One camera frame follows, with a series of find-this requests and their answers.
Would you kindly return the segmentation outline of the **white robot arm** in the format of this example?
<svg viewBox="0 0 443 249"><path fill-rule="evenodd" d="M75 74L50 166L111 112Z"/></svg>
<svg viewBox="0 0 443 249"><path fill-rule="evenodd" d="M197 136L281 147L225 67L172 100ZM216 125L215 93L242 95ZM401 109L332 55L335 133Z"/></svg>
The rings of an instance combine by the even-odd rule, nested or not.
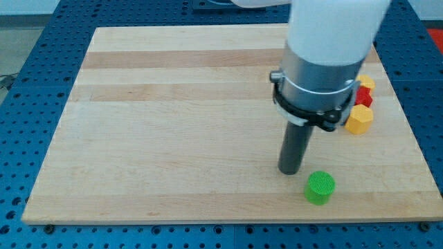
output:
<svg viewBox="0 0 443 249"><path fill-rule="evenodd" d="M278 168L296 174L314 127L332 132L348 119L357 74L390 0L293 0L273 102L287 119Z"/></svg>

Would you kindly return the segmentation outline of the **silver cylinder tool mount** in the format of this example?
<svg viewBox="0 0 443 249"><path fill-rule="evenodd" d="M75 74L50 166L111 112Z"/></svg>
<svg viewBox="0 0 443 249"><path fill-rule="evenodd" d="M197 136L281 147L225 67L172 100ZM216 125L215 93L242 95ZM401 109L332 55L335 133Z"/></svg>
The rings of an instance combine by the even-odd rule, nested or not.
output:
<svg viewBox="0 0 443 249"><path fill-rule="evenodd" d="M301 58L286 44L280 68L269 75L278 112L296 126L334 131L350 114L363 61L321 65Z"/></svg>

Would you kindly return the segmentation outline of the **yellow block behind arm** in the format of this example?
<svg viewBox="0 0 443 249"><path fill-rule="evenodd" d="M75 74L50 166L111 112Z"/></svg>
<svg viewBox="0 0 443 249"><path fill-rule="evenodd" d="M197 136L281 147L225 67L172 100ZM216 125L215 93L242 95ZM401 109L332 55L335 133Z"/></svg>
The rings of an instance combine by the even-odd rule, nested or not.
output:
<svg viewBox="0 0 443 249"><path fill-rule="evenodd" d="M370 95L376 88L375 81L369 75L358 75L356 80L360 81L360 86L368 88L370 90Z"/></svg>

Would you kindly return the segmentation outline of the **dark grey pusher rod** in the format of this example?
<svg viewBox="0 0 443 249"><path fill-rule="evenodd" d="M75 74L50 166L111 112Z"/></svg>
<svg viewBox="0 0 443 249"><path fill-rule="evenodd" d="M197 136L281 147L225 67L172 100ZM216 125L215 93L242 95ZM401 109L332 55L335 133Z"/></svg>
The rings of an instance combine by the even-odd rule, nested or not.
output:
<svg viewBox="0 0 443 249"><path fill-rule="evenodd" d="M283 174L293 175L299 171L313 129L312 126L287 123L278 160L278 168Z"/></svg>

